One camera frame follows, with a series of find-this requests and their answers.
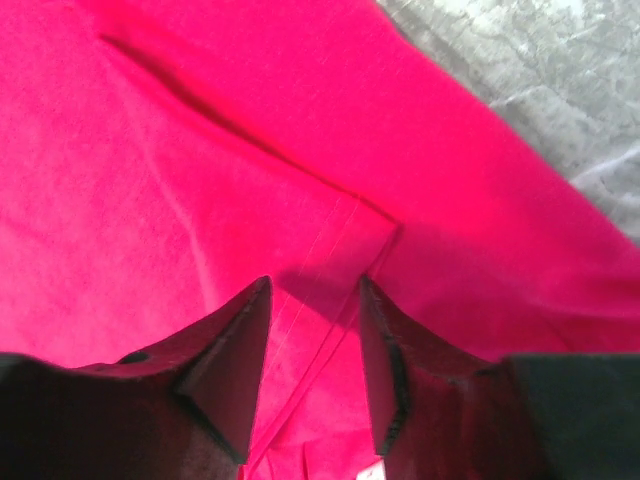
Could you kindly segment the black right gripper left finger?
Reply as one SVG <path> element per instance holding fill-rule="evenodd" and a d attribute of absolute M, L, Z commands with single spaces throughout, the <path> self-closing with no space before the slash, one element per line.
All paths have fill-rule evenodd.
<path fill-rule="evenodd" d="M 272 283 L 113 364 L 1 357 L 5 479 L 234 479 L 249 457 Z"/>

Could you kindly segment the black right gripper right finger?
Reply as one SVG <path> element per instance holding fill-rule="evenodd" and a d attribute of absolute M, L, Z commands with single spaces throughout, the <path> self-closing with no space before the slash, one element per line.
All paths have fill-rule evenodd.
<path fill-rule="evenodd" d="M 389 479 L 635 479 L 639 358 L 512 354 L 492 363 L 360 281 L 371 431 Z"/>

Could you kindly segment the red t shirt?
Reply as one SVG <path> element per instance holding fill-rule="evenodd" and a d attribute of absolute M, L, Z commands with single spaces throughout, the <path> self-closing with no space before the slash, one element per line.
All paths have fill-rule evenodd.
<path fill-rule="evenodd" d="M 357 286 L 494 360 L 639 347 L 639 250 L 370 1 L 5 1 L 1 347 L 112 362 L 274 282 L 246 479 L 374 462 Z"/>

